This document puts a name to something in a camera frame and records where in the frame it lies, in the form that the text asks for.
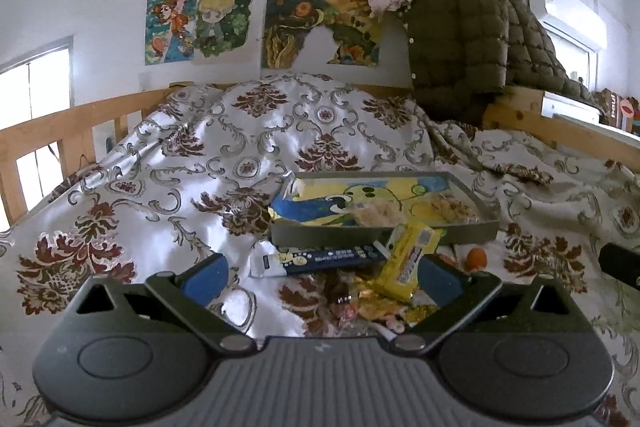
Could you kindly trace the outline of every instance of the shallow box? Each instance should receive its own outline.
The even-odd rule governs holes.
[[[320,195],[308,199],[309,194]],[[302,196],[304,201],[293,201],[291,198],[295,196]],[[434,222],[434,205],[449,200],[461,201],[475,217],[457,222],[442,218]],[[498,232],[495,214],[448,172],[297,172],[287,178],[272,203],[271,242],[276,247],[297,248],[384,243],[393,230],[391,224],[362,226],[349,220],[352,215],[349,208],[379,201],[392,210],[399,205],[401,214],[431,228],[446,229],[440,242],[443,245],[486,243],[494,240]]]

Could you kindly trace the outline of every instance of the floral patterned bedspread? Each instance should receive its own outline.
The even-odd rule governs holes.
[[[0,425],[45,417],[31,363],[92,273],[142,281],[217,251],[230,270],[215,311],[242,331],[332,334],[309,279],[248,276],[268,203],[291,171],[406,169],[450,171],[495,209],[500,232],[484,245],[491,272],[563,281],[615,363],[598,416],[640,424],[640,293],[597,263],[606,242],[640,248],[640,188],[628,169],[521,132],[434,123],[411,99],[377,100],[325,75],[281,74],[175,93],[81,181],[0,233]],[[450,252],[459,266],[466,250]]]

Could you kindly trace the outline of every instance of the white air conditioner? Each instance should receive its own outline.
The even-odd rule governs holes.
[[[598,53],[607,49],[607,25],[579,0],[529,0],[538,20]]]

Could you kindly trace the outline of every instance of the ridged gray surface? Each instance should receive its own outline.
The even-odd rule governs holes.
[[[376,339],[272,339],[226,360],[182,409],[148,427],[504,427],[454,399],[429,366]],[[566,427],[601,427],[592,417]],[[49,427],[74,427],[55,419]]]

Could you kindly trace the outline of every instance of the puffer jacket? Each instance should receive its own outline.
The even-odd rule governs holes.
[[[507,84],[594,105],[523,0],[413,0],[398,15],[409,35],[415,99],[435,120],[478,124]]]

